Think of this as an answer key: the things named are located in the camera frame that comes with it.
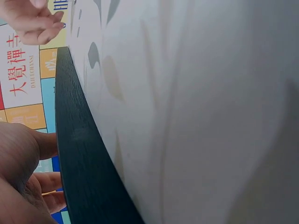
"skin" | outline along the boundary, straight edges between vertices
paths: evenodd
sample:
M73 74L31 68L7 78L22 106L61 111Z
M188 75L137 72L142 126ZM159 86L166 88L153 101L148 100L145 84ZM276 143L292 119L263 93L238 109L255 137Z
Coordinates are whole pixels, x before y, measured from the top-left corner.
M39 160L57 155L56 134L0 122L0 224L55 224L66 206L59 172L33 173Z
M64 27L63 15L52 15L47 0L0 0L0 18L26 45L43 45L54 39Z

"gray leaf pattern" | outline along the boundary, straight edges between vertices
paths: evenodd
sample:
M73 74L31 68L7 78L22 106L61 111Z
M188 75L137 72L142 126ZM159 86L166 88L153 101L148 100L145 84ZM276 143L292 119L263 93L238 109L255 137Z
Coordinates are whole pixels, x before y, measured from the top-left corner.
M88 60L90 63L90 67L92 69L94 68L96 63L99 63L99 66L100 66L100 54L99 54L98 47L95 44L95 42L92 42L92 44L89 47Z
M100 13L100 23L102 23L102 0L93 0L94 3L97 5Z
M115 12L117 10L117 7L119 5L121 0L111 0L110 2L110 7L109 7L109 12L108 12L108 18L107 18L107 25L115 15Z

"yellow square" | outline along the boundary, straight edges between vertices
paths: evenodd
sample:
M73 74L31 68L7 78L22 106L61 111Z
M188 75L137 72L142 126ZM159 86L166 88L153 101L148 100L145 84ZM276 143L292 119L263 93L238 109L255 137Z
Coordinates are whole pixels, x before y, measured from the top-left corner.
M53 78L56 75L57 48L41 50L40 54L41 78Z
M7 122L5 110L0 111L0 122Z
M9 123L21 123L32 129L46 128L42 104L10 108L5 112Z

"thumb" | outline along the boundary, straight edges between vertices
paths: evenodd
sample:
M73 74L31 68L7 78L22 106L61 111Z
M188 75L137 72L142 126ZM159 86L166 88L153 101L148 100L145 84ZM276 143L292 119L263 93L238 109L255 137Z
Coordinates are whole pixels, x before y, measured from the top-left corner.
M48 0L30 0L30 2L35 8L41 9L47 5Z

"colored squares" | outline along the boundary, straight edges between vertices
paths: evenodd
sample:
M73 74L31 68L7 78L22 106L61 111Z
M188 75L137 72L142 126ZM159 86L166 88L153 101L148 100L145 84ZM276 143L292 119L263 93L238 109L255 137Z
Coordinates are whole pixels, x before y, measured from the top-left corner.
M55 78L42 79L42 94L48 133L55 133Z
M0 110L4 110L4 103L3 103L3 98L2 98L1 85L0 85Z
M38 132L41 132L41 133L48 133L48 131L47 131L46 128L44 128L44 129L38 129L37 131L38 131Z
M53 172L52 159L40 160L34 172Z
M61 212L61 216L62 216L62 219L64 221L64 224L71 224L70 216L69 216L69 213L67 211Z
M5 111L0 111L0 122L7 122Z
M54 172L60 172L58 156L55 156L55 157L52 158L52 165L53 165L53 171Z
M46 128L42 104L15 107L5 112L9 123L21 123L32 129Z
M61 216L61 212L57 212L55 214L52 215L53 219L55 219L56 222L58 222L59 224L64 224L63 220L62 220L62 216Z
M53 78L56 75L57 49L40 51L41 78Z

